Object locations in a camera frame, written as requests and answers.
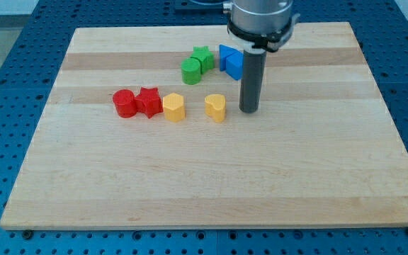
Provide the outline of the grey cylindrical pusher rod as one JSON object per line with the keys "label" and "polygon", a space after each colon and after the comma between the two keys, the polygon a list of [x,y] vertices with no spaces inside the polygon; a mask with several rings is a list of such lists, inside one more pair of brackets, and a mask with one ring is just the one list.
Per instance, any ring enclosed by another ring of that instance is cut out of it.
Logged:
{"label": "grey cylindrical pusher rod", "polygon": [[265,63],[265,51],[244,51],[239,95],[239,109],[244,113],[255,113],[259,108]]}

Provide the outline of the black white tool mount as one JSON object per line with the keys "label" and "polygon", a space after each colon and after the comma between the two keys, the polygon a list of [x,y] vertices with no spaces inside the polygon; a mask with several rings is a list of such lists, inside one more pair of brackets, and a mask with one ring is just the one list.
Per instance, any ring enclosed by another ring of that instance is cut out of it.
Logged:
{"label": "black white tool mount", "polygon": [[267,52],[277,52],[280,47],[289,41],[293,34],[294,25],[300,17],[299,13],[289,18],[285,27],[272,33],[256,34],[243,31],[237,27],[229,18],[227,32],[245,42],[251,43],[252,49],[262,49]]}

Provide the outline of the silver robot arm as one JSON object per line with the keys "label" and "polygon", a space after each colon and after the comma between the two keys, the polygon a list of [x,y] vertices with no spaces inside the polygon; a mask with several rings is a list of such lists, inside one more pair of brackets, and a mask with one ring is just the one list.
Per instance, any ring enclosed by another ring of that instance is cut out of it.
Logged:
{"label": "silver robot arm", "polygon": [[293,0],[231,0],[223,4],[227,32],[243,49],[239,109],[259,108],[267,54],[277,52],[293,35],[300,15]]}

